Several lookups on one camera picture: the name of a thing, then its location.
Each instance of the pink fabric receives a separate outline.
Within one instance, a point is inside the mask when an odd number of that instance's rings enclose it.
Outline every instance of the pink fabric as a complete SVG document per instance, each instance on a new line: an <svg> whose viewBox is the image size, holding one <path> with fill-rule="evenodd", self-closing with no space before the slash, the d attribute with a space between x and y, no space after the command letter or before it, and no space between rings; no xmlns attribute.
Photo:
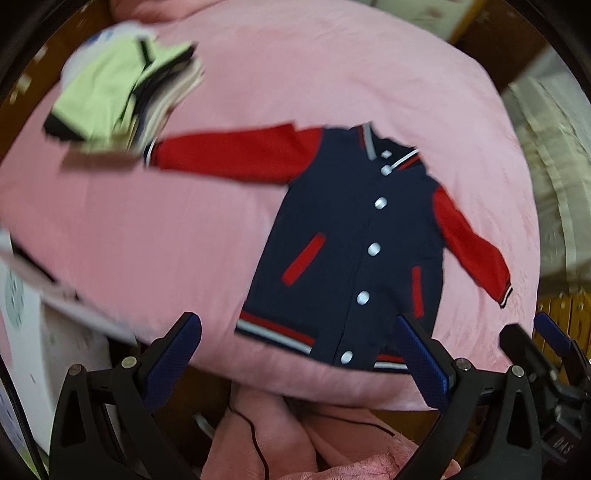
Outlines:
<svg viewBox="0 0 591 480"><path fill-rule="evenodd" d="M232 410L226 412L213 438L202 480L265 478L246 419L254 425L270 480L391 480L417 449L361 408L298 403L290 409L282 397L237 385L230 405ZM317 451L329 470L318 472ZM459 470L453 461L446 476Z"/></svg>
<svg viewBox="0 0 591 480"><path fill-rule="evenodd" d="M220 0L111 0L113 17L119 21L169 22L188 17Z"/></svg>
<svg viewBox="0 0 591 480"><path fill-rule="evenodd" d="M296 121L352 126L417 145L474 230L503 253L514 293L501 310L444 253L434 336L451 355L504 370L498 334L531 331L540 265L526 162L483 69L433 35L357 2L227 0L159 27L195 39L203 83L164 134ZM0 168L0 220L30 254L144 341L182 312L203 321L192 364L329 404L425 408L408 375L346 371L234 334L277 210L278 186L195 175L62 169L40 103Z"/></svg>

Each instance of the red sleeve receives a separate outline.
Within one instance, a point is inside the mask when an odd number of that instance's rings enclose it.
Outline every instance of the red sleeve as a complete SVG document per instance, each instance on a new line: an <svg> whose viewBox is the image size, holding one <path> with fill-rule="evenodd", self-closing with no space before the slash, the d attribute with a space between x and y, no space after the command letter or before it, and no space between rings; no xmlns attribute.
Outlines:
<svg viewBox="0 0 591 480"><path fill-rule="evenodd" d="M321 128L296 131L292 125L172 137L154 145L150 166L285 184L312 162L321 137Z"/></svg>
<svg viewBox="0 0 591 480"><path fill-rule="evenodd" d="M447 247L474 281L505 308L513 291L509 269L499 249L479 237L439 186L433 194L433 211Z"/></svg>

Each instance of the metal screw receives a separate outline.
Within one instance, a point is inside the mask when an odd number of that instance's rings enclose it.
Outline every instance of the metal screw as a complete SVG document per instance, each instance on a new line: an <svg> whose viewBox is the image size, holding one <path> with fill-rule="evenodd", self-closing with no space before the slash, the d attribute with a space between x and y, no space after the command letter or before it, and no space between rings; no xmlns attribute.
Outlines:
<svg viewBox="0 0 591 480"><path fill-rule="evenodd" d="M513 375L515 375L517 378L521 378L525 375L525 371L519 366L519 365L513 365L511 367L511 372L513 373Z"/></svg>
<svg viewBox="0 0 591 480"><path fill-rule="evenodd" d="M80 364L74 364L68 369L68 374L73 377L78 375L80 372L82 372L82 365Z"/></svg>
<svg viewBox="0 0 591 480"><path fill-rule="evenodd" d="M467 372L468 370L470 370L472 368L472 364L470 363L470 361L466 358L458 358L456 360L456 366L460 369L460 370L464 370L464 372Z"/></svg>
<svg viewBox="0 0 591 480"><path fill-rule="evenodd" d="M121 366L123 368L133 368L136 366L136 364L138 363L138 359L134 356L126 356L122 361L121 361Z"/></svg>

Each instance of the light green clothing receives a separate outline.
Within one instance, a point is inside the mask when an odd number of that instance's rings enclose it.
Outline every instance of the light green clothing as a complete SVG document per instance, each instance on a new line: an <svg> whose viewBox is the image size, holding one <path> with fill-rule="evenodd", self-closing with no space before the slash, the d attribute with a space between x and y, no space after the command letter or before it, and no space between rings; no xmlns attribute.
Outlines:
<svg viewBox="0 0 591 480"><path fill-rule="evenodd" d="M152 61L149 66L136 37L113 41L55 102L52 115L86 140L81 145L83 150L126 150L137 119L132 92L191 47L190 42L168 47L153 38L142 40Z"/></svg>

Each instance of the folded clothes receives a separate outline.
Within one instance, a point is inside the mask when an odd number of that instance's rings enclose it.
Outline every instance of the folded clothes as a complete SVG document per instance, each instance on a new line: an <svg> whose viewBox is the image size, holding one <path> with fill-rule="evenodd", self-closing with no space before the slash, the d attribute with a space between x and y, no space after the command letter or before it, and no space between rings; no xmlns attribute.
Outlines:
<svg viewBox="0 0 591 480"><path fill-rule="evenodd" d="M133 20L117 23L101 30L80 45L64 63L61 69L61 90L63 91L91 61L109 48L111 42L123 37L155 38L156 36L156 30Z"/></svg>
<svg viewBox="0 0 591 480"><path fill-rule="evenodd" d="M168 47L153 38L109 42L66 85L45 121L46 134L87 153L140 153L140 140L151 140L169 109L199 84L202 64L194 51L188 42Z"/></svg>

